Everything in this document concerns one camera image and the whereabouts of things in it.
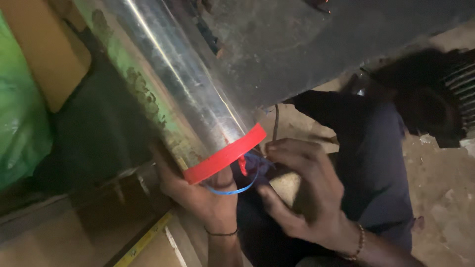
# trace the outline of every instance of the man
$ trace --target man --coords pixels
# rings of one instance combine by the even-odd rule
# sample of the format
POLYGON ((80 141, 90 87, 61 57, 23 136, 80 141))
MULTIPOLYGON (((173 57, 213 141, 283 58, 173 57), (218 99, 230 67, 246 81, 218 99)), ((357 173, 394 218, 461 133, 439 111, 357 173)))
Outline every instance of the man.
MULTIPOLYGON (((400 143, 404 131, 394 105, 316 91, 291 102, 332 128, 340 142, 336 172, 316 143, 282 139, 266 145, 267 159, 302 177, 312 207, 305 214, 293 213, 266 183, 239 200, 188 185, 164 154, 154 151, 164 193, 208 232, 209 266, 242 266, 241 248, 255 267, 424 266, 410 254, 413 215, 400 143)), ((224 191, 237 188, 229 167, 213 182, 224 191)))

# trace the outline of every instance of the red ring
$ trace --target red ring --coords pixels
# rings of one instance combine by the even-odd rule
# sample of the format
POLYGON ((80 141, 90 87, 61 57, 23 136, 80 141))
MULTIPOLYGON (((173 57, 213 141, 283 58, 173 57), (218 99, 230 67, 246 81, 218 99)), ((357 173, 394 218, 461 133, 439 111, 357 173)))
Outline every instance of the red ring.
POLYGON ((211 155, 191 168, 183 171, 183 176, 189 184, 199 183, 211 175, 224 169, 239 157, 246 154, 253 147, 259 144, 266 137, 266 132, 257 123, 252 129, 240 139, 230 143, 223 149, 211 155))

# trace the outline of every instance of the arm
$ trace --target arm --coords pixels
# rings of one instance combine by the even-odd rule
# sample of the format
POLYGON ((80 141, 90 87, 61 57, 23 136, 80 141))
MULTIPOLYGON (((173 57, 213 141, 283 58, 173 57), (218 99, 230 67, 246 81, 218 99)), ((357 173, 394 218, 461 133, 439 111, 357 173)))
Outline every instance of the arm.
MULTIPOLYGON (((321 146, 294 139, 282 139, 267 144, 268 159, 287 165, 302 177, 302 188, 311 196, 312 211, 297 215, 282 203, 268 186, 258 188, 269 214, 284 232, 319 244, 347 256, 353 256, 360 246, 361 230, 341 211, 343 185, 321 146)), ((357 256, 361 265, 370 267, 423 267, 410 253, 383 238, 365 231, 365 245, 357 256)))
MULTIPOLYGON (((238 235, 213 235, 236 231, 238 196, 216 195, 200 185, 189 185, 162 146, 153 146, 152 153, 160 178, 160 189, 200 219, 205 229, 211 233, 208 234, 208 266, 243 266, 238 235)), ((211 180, 214 187, 223 191, 236 190, 230 167, 221 170, 208 180, 211 180)))
POLYGON ((237 235, 231 237, 208 236, 208 266, 243 266, 241 246, 237 235))

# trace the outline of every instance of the blue plastic strap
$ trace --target blue plastic strap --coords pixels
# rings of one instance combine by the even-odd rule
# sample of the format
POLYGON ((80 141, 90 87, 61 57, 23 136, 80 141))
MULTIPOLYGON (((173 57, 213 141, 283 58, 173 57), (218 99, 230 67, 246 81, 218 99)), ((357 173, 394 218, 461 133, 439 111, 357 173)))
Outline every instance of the blue plastic strap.
POLYGON ((252 180, 252 182, 251 182, 248 186, 243 187, 243 188, 238 189, 238 190, 234 190, 234 191, 227 191, 227 192, 218 191, 218 190, 216 190, 216 189, 210 187, 210 186, 207 185, 207 184, 205 184, 204 187, 206 187, 209 191, 211 191, 211 192, 213 192, 213 193, 215 193, 215 194, 217 194, 217 195, 225 195, 225 196, 227 196, 227 195, 239 194, 239 193, 241 193, 241 192, 244 192, 244 191, 248 190, 248 189, 254 184, 254 182, 256 181, 256 179, 257 179, 257 177, 258 177, 258 175, 259 175, 259 168, 257 168, 256 175, 254 176, 254 179, 252 180))

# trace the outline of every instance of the metal pipe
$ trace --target metal pipe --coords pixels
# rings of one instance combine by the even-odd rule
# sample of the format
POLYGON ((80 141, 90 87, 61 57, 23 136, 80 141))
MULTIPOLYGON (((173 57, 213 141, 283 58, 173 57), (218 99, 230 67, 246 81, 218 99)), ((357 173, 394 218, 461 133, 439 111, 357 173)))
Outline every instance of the metal pipe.
POLYGON ((248 113, 228 98, 233 88, 214 67, 211 50, 203 49, 208 48, 202 45, 204 39, 191 42, 185 34, 171 12, 173 3, 75 3, 183 171, 244 137, 254 126, 245 119, 248 113))

